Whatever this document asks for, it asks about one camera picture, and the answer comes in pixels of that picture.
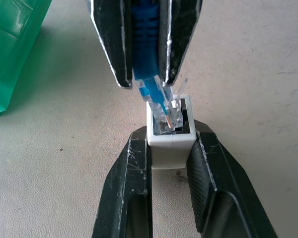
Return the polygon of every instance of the black clamp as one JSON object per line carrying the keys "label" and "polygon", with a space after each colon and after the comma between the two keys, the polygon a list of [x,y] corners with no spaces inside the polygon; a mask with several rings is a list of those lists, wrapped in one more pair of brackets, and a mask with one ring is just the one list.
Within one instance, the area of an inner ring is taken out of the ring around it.
{"label": "black clamp", "polygon": [[[276,238],[245,170],[204,123],[187,161],[196,228],[204,238]],[[151,238],[151,155],[134,131],[105,180],[92,238]]]}

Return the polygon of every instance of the clear plastic plug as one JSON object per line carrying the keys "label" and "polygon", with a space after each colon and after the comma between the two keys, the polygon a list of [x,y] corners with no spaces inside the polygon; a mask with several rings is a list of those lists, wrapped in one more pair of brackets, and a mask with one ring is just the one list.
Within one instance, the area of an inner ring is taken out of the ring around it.
{"label": "clear plastic plug", "polygon": [[148,102],[160,133],[173,132],[176,128],[183,126],[183,115],[181,112],[180,96],[177,97],[172,91],[171,86],[163,85],[158,76],[154,77],[158,93],[163,97],[157,100],[152,89],[148,87],[146,80],[136,80],[143,100]]}

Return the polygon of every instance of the white table surface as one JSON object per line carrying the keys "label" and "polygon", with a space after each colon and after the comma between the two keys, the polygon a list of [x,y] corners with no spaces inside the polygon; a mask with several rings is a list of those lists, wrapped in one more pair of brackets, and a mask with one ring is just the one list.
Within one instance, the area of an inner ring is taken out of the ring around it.
{"label": "white table surface", "polygon": [[[298,238],[298,0],[206,0],[176,88],[185,77],[195,119],[245,168],[278,236]],[[90,237],[145,112],[116,85],[85,1],[53,0],[0,117],[0,238]],[[152,179],[154,237],[199,237],[188,184]]]}

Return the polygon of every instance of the blue ethernet cable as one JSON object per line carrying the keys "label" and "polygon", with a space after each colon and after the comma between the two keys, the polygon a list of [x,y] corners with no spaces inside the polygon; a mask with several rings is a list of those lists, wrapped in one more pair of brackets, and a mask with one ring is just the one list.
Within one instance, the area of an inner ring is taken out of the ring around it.
{"label": "blue ethernet cable", "polygon": [[183,125],[179,99],[170,86],[163,85],[158,68],[159,4],[138,0],[132,6],[133,72],[144,101],[162,133]]}

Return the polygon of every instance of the green plastic container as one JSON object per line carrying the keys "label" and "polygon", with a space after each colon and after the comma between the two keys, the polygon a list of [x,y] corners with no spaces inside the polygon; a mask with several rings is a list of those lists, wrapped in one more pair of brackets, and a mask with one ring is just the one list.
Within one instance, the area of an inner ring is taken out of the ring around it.
{"label": "green plastic container", "polygon": [[7,109],[52,0],[0,0],[0,112]]}

